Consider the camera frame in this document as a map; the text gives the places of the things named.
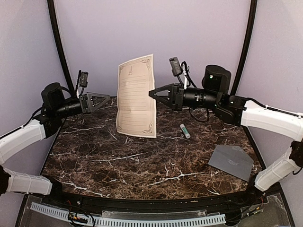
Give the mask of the beige ornate letter paper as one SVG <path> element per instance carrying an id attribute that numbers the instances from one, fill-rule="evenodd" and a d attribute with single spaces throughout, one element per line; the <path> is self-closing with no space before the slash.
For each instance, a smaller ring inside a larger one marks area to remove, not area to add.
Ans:
<path id="1" fill-rule="evenodd" d="M 118 66 L 117 132 L 134 137 L 156 138 L 156 100 L 153 54 L 126 61 Z"/>

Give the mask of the grey paper envelope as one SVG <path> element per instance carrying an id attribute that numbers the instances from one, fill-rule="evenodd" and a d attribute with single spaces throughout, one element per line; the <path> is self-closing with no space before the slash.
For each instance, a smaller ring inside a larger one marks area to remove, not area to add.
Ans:
<path id="1" fill-rule="evenodd" d="M 246 182 L 250 179 L 253 159 L 239 146 L 218 145 L 208 162 L 212 167 L 222 170 Z"/>

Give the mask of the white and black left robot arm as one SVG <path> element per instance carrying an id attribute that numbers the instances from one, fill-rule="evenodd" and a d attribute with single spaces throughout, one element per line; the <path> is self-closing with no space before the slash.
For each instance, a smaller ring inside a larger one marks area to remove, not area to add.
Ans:
<path id="1" fill-rule="evenodd" d="M 65 98 L 65 90 L 58 82 L 46 86 L 41 93 L 42 107 L 24 125 L 1 136 L 1 165 L 28 146 L 56 134 L 65 118 L 93 113 L 110 100 L 109 95 L 90 92 Z M 20 192 L 48 195 L 56 206 L 63 206 L 67 202 L 66 194 L 52 187 L 53 182 L 47 177 L 19 173 L 3 166 L 0 168 L 1 194 Z"/>

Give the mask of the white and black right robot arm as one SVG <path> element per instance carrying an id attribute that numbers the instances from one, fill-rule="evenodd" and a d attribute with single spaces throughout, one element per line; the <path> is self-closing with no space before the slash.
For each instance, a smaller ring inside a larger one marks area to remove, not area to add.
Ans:
<path id="1" fill-rule="evenodd" d="M 231 73 L 221 66 L 208 65 L 202 88 L 169 84 L 149 91 L 149 96 L 172 110 L 204 108 L 227 124 L 255 127 L 293 139 L 290 148 L 265 170 L 253 176 L 242 202 L 252 205 L 272 185 L 303 167 L 303 115 L 261 104 L 252 98 L 228 94 Z"/>

